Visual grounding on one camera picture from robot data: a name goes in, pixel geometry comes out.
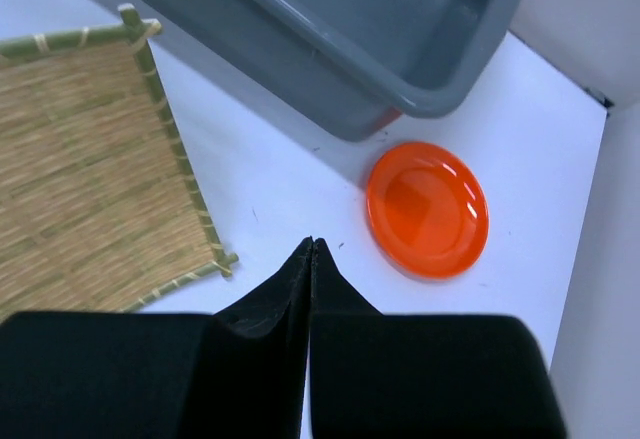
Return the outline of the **orange round plate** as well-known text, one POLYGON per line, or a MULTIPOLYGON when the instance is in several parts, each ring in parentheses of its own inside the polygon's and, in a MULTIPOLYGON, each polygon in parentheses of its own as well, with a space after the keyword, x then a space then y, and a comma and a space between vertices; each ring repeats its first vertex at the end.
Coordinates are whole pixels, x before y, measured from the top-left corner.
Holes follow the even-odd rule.
POLYGON ((365 188, 372 237, 401 269, 427 280, 449 280, 479 259, 489 234, 480 183, 441 146, 405 142, 383 153, 365 188))

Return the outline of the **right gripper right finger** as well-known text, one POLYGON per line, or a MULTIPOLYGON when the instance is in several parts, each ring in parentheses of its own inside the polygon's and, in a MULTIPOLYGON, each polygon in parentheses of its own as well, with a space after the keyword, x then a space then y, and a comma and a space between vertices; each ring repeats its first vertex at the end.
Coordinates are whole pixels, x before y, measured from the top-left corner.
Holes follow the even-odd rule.
POLYGON ((533 334, 506 315, 391 315, 340 273, 323 240, 310 272, 316 438, 563 438, 533 334))

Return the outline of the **woven bamboo mat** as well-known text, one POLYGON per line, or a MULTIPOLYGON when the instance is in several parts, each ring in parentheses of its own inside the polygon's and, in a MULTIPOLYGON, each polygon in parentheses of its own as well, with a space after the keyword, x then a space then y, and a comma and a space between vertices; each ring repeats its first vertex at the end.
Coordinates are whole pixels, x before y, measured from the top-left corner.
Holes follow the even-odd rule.
POLYGON ((161 24, 1 44, 1 314, 133 312, 211 274, 227 252, 150 47, 161 24))

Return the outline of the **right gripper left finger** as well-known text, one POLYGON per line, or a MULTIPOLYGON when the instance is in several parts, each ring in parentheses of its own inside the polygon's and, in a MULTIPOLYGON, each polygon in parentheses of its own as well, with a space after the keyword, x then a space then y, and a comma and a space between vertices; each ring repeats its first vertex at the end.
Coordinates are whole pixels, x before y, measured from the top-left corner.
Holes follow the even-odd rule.
POLYGON ((207 314, 20 312, 1 326, 5 438, 296 438, 313 242, 207 314))

